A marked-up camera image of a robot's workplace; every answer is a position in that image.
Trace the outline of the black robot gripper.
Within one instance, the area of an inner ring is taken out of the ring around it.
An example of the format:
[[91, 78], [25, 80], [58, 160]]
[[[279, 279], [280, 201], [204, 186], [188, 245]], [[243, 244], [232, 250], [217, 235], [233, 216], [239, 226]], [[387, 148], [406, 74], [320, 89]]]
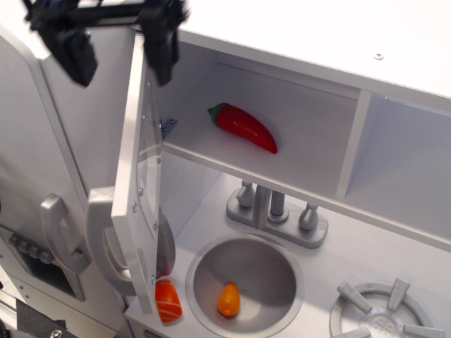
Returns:
[[[76, 27], [136, 23], [142, 28], [147, 62], [158, 83], [167, 85], [172, 80], [173, 67], [179, 60], [176, 28], [189, 16], [185, 1], [123, 1], [119, 4], [24, 1], [23, 4], [30, 29], [41, 28], [44, 44], [71, 80], [79, 85], [89, 86], [98, 63], [87, 31]], [[152, 19], [153, 15], [162, 20]]]

